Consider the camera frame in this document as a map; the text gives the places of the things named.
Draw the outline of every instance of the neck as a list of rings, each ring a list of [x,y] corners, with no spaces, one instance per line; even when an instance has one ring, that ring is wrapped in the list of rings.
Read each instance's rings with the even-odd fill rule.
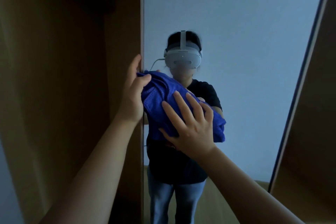
[[[180,84],[182,84],[183,87],[188,88],[189,85],[193,82],[193,78],[190,77],[190,78],[187,78],[185,80],[176,80],[176,81],[178,81]]]

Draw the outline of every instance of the white cable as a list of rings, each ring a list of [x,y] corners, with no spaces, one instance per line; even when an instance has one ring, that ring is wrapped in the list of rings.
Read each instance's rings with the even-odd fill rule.
[[[150,71],[152,70],[152,68],[153,68],[153,66],[154,66],[154,64],[155,64],[155,62],[157,62],[158,60],[165,60],[165,59],[157,59],[156,61],[154,61],[152,67],[150,68]]]

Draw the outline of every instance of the blue jeans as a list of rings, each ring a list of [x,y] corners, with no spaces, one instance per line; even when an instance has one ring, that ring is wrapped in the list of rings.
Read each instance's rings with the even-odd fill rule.
[[[176,224],[194,224],[194,215],[204,182],[195,184],[171,185],[157,181],[147,168],[150,196],[150,224],[168,223],[168,206],[175,191]]]

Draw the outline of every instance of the vr headset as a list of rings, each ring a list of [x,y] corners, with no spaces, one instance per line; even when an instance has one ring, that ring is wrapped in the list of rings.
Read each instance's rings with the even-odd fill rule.
[[[170,69],[175,69],[177,67],[195,69],[201,64],[202,51],[197,44],[186,41],[186,31],[184,30],[181,31],[180,42],[169,45],[165,49],[163,57],[163,59],[157,59],[155,62],[164,60],[166,66]]]

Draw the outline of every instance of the cloth fold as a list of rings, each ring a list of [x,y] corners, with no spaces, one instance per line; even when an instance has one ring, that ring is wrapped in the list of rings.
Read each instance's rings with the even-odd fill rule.
[[[177,90],[192,111],[193,108],[186,98],[188,90],[183,87],[182,84],[164,73],[156,71],[145,71],[144,73],[137,73],[138,76],[144,76],[146,74],[151,74],[152,79],[144,87],[141,93],[141,99],[143,102],[144,111],[147,113],[149,123],[149,137],[153,138],[154,140],[166,140],[163,134],[158,130],[159,128],[164,128],[169,136],[178,137],[179,134],[163,110],[161,103],[162,101],[168,102],[174,111],[182,118],[182,114],[175,101],[173,93],[175,90]],[[200,100],[193,94],[192,96],[197,100],[198,103],[200,102]],[[214,111],[213,141],[215,143],[221,143],[225,141],[225,124],[226,121],[221,117],[221,115]]]

